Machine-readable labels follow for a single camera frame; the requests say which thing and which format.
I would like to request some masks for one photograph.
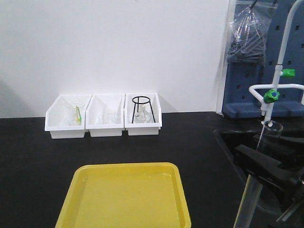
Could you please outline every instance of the black countertop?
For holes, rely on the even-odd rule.
[[[213,112],[163,114],[157,136],[52,140],[44,118],[0,119],[0,227],[53,228],[77,168],[86,164],[172,162],[180,176],[192,228],[231,228],[244,183],[219,146],[216,129],[260,129],[258,119],[229,120]],[[302,118],[281,119],[304,129]],[[266,216],[257,211],[254,224]]]

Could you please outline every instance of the glassware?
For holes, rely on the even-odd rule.
[[[139,105],[138,112],[135,113],[134,120],[137,124],[150,123],[152,119],[151,113],[146,111],[143,104]]]
[[[98,116],[98,124],[116,124],[117,113],[103,113]]]
[[[267,146],[266,142],[269,141],[272,144],[278,143],[282,131],[283,126],[280,123],[271,120],[265,121],[256,150],[260,153],[271,156],[272,151],[269,149],[269,146]]]
[[[72,101],[68,107],[69,125],[81,125],[81,109],[85,106],[83,102]]]

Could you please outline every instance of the black metal rod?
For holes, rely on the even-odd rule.
[[[134,109],[133,109],[133,117],[132,117],[132,123],[133,123],[133,121],[134,121],[135,108],[136,108],[136,104],[134,104]]]
[[[148,99],[148,101],[147,102],[139,102],[139,98],[146,98],[146,99]],[[135,96],[135,97],[132,98],[132,101],[133,101],[133,103],[136,103],[136,104],[139,104],[139,105],[143,105],[143,104],[147,104],[147,103],[151,102],[150,98],[148,98],[147,96]]]
[[[253,9],[253,8],[254,8],[254,6],[256,5],[257,1],[258,1],[258,0],[255,0],[255,1],[252,3],[252,5],[250,6],[250,9]]]
[[[152,109],[151,102],[149,102],[149,104],[150,104],[150,108],[151,108],[151,112],[152,112],[152,116],[153,116],[154,123],[156,123],[155,118],[154,118],[154,113],[153,113],[153,109]]]

